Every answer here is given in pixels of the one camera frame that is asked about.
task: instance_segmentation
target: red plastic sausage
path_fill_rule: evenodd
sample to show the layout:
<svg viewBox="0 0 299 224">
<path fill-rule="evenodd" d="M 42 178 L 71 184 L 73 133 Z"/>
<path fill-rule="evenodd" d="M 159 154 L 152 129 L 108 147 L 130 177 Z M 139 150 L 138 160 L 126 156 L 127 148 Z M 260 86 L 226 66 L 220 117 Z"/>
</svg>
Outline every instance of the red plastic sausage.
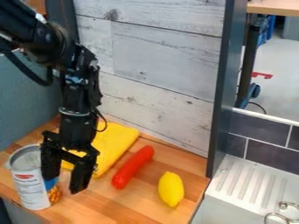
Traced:
<svg viewBox="0 0 299 224">
<path fill-rule="evenodd" d="M 133 175 L 154 156 L 154 149 L 151 146 L 144 146 L 113 176 L 112 185 L 116 189 L 124 188 Z"/>
</svg>

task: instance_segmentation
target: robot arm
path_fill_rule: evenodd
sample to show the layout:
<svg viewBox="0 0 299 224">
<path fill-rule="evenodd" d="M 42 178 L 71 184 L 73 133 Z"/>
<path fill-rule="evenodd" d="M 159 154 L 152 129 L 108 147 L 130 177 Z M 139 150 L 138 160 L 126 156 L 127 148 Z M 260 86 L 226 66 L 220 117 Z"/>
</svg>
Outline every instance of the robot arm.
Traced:
<svg viewBox="0 0 299 224">
<path fill-rule="evenodd" d="M 61 160 L 65 160 L 74 164 L 71 193 L 84 190 L 99 154 L 91 145 L 98 131 L 98 118 L 104 119 L 107 124 L 96 108 L 101 105 L 102 94 L 98 84 L 100 68 L 96 65 L 95 55 L 70 37 L 64 28 L 47 22 L 18 0 L 1 0 L 0 34 L 4 37 L 0 36 L 0 51 L 39 85 L 51 85 L 52 70 L 60 71 L 62 105 L 59 108 L 59 134 L 43 133 L 42 174 L 46 180 L 58 177 Z M 47 67 L 47 79 L 41 80 L 26 67 L 10 51 L 11 44 L 20 46 L 29 57 Z M 86 156 L 77 157 L 68 150 L 84 151 Z"/>
</svg>

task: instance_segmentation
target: whitewashed wood panel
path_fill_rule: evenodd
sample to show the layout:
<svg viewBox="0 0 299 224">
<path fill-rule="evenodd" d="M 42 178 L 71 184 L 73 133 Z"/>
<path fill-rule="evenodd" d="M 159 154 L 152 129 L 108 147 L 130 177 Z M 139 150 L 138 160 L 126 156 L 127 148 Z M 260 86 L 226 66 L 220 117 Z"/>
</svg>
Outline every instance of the whitewashed wood panel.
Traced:
<svg viewBox="0 0 299 224">
<path fill-rule="evenodd" d="M 220 38 L 112 23 L 115 74 L 213 102 Z"/>
<path fill-rule="evenodd" d="M 77 20 L 81 43 L 97 56 L 101 71 L 113 74 L 111 22 L 82 16 Z"/>
<path fill-rule="evenodd" d="M 176 145 L 180 148 L 183 148 L 187 151 L 190 151 L 190 152 L 193 152 L 195 154 L 198 154 L 199 156 L 201 157 L 204 157 L 204 158 L 208 158 L 208 151 L 207 150 L 201 150 L 199 148 L 196 148 L 196 147 L 193 147 L 189 144 L 186 144 L 186 143 L 182 143 L 176 139 L 173 139 L 173 138 L 170 138 L 170 137 L 167 137 L 167 136 L 164 136 L 164 135 L 161 135 L 159 133 L 156 133 L 155 131 L 152 131 L 150 129 L 147 129 L 145 127 L 142 127 L 138 124 L 135 124 L 135 123 L 132 123 L 132 122 L 128 122 L 124 119 L 121 119 L 119 117 L 116 117 L 116 116 L 113 116 L 113 115 L 109 115 L 109 114 L 104 114 L 106 118 L 108 118 L 109 120 L 111 121 L 114 121 L 116 123 L 121 123 L 122 125 L 125 125 L 125 126 L 128 126 L 128 127 L 132 127 L 132 128 L 135 128 L 139 131 L 141 131 L 142 133 L 146 133 L 152 137 L 156 137 L 158 139 L 162 139 L 164 140 L 166 143 L 170 143 L 170 144 L 173 144 L 173 145 Z"/>
<path fill-rule="evenodd" d="M 226 0 L 75 0 L 77 14 L 220 37 Z"/>
<path fill-rule="evenodd" d="M 206 156 L 213 104 L 112 74 L 101 73 L 101 111 L 148 134 Z"/>
</svg>

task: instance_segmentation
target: desk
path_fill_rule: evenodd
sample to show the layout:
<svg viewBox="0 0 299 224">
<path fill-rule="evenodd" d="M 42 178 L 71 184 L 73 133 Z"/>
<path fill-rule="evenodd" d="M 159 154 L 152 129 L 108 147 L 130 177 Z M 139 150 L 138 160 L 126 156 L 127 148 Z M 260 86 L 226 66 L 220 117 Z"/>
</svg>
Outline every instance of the desk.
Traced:
<svg viewBox="0 0 299 224">
<path fill-rule="evenodd" d="M 0 153 L 0 196 L 19 205 L 10 171 L 3 167 L 9 155 L 17 148 L 34 144 L 42 130 L 53 131 L 59 122 L 54 119 L 38 128 Z M 154 159 L 131 179 L 124 190 L 115 190 L 111 178 L 115 172 L 144 145 L 152 145 Z M 129 150 L 89 187 L 78 194 L 68 191 L 69 171 L 63 171 L 59 180 L 63 197 L 55 205 L 42 211 L 29 211 L 51 223 L 187 223 L 196 211 L 209 179 L 205 177 L 206 159 L 180 150 L 176 146 L 141 135 Z M 177 173 L 184 182 L 184 199 L 175 208 L 166 206 L 159 198 L 156 184 L 164 172 Z"/>
<path fill-rule="evenodd" d="M 247 12 L 285 17 L 299 17 L 298 0 L 252 0 L 247 4 Z"/>
</svg>

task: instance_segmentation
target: lemon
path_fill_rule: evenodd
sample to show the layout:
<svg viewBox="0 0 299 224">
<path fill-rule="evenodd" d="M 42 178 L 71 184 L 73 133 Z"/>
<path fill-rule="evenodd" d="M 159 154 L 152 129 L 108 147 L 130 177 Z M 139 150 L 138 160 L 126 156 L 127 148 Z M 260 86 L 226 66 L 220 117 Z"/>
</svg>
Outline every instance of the lemon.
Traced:
<svg viewBox="0 0 299 224">
<path fill-rule="evenodd" d="M 167 205 L 174 207 L 184 198 L 183 181 L 176 173 L 167 171 L 159 179 L 158 192 Z"/>
</svg>

